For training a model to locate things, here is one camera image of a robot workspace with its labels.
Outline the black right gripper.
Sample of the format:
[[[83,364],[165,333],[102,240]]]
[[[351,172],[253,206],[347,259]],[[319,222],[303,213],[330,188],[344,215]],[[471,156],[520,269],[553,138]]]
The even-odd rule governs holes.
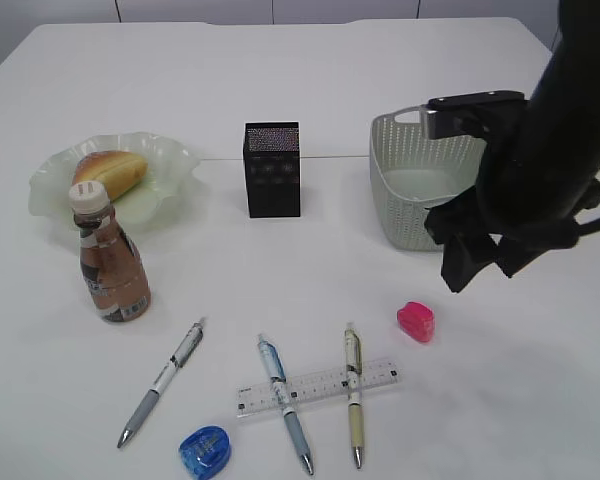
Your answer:
[[[567,249],[579,240],[575,215],[600,204],[600,181],[592,180],[563,219],[511,223],[490,207],[473,186],[432,208],[425,228],[444,246],[441,275],[460,293],[484,268],[494,263],[512,278],[550,249]],[[497,244],[492,236],[502,236]]]

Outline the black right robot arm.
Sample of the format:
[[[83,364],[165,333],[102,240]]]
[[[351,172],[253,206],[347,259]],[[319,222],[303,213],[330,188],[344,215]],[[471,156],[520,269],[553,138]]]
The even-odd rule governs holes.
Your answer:
[[[577,221],[600,204],[600,1],[561,2],[559,26],[561,41],[531,96],[447,96],[420,109],[427,138],[485,142],[474,184],[425,221],[453,292],[489,265],[513,276],[600,232],[600,218]]]

